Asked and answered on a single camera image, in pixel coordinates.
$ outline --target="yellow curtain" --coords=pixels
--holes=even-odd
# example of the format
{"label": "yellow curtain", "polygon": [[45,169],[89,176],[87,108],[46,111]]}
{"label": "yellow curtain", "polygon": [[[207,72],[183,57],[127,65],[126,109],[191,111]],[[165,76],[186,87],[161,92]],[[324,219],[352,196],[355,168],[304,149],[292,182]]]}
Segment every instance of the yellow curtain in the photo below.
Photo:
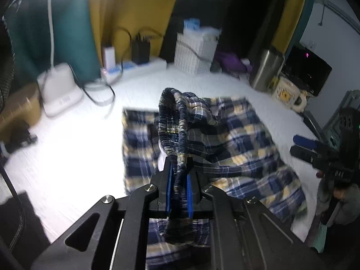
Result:
{"label": "yellow curtain", "polygon": [[279,26],[272,39],[272,46],[285,54],[299,21],[305,0],[285,0]]}
{"label": "yellow curtain", "polygon": [[[89,0],[91,26],[100,62],[103,44],[110,42],[115,47],[117,62],[129,46],[128,35],[117,27],[127,28],[132,36],[144,26],[165,34],[174,3],[175,0]],[[151,55],[159,54],[161,44],[162,39],[151,41]]]}

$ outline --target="teal curtain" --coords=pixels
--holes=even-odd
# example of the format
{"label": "teal curtain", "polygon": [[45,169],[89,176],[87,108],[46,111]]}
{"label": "teal curtain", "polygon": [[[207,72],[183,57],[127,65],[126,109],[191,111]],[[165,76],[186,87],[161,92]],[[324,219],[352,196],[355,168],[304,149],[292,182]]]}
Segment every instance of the teal curtain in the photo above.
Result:
{"label": "teal curtain", "polygon": [[[88,0],[52,0],[54,64],[68,63],[82,82],[100,77]],[[50,67],[47,0],[15,0],[4,15],[13,46],[17,87]]]}
{"label": "teal curtain", "polygon": [[287,57],[289,56],[292,47],[295,44],[300,42],[302,34],[304,33],[307,23],[309,22],[310,15],[313,10],[314,2],[315,2],[315,0],[305,0],[304,1],[304,7],[302,8],[299,21],[296,25],[294,34],[290,40],[290,44],[285,52],[285,59],[287,59]]}

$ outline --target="metal screw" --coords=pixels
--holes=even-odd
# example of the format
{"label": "metal screw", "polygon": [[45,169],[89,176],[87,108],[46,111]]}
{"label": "metal screw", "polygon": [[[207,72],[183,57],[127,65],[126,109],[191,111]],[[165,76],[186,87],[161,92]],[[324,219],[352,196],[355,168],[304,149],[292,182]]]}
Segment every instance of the metal screw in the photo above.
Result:
{"label": "metal screw", "polygon": [[257,202],[257,199],[256,197],[249,197],[249,198],[246,198],[246,203],[249,203],[249,204],[255,204]]}
{"label": "metal screw", "polygon": [[103,198],[101,198],[101,202],[103,202],[104,204],[109,204],[113,200],[114,200],[114,197],[110,196],[110,195],[106,195],[106,196],[103,196]]}
{"label": "metal screw", "polygon": [[210,189],[211,187],[212,187],[211,184],[207,184],[207,185],[205,185],[205,186],[203,187],[203,190],[204,190],[205,192],[207,192],[208,189]]}
{"label": "metal screw", "polygon": [[155,189],[156,189],[156,185],[153,185],[153,184],[149,184],[149,185],[145,186],[145,191],[146,192],[152,192]]}

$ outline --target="white power adapter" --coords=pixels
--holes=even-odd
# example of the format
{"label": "white power adapter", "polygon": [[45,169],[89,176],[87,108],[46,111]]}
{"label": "white power adapter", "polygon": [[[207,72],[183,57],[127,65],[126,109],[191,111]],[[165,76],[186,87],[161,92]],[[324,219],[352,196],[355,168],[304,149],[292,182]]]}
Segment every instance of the white power adapter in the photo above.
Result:
{"label": "white power adapter", "polygon": [[103,48],[103,63],[106,70],[111,71],[116,67],[115,61],[115,48],[105,47]]}
{"label": "white power adapter", "polygon": [[41,73],[37,82],[48,117],[58,115],[83,97],[81,88],[74,81],[72,69],[66,63],[58,64]]}

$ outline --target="electrical outlet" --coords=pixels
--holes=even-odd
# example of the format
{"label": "electrical outlet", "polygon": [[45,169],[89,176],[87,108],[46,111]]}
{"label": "electrical outlet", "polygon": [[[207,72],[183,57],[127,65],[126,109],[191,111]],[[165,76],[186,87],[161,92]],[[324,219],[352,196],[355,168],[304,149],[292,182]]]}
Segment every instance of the electrical outlet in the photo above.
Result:
{"label": "electrical outlet", "polygon": [[309,40],[309,43],[307,44],[307,48],[311,51],[314,51],[316,47],[316,43],[313,40]]}

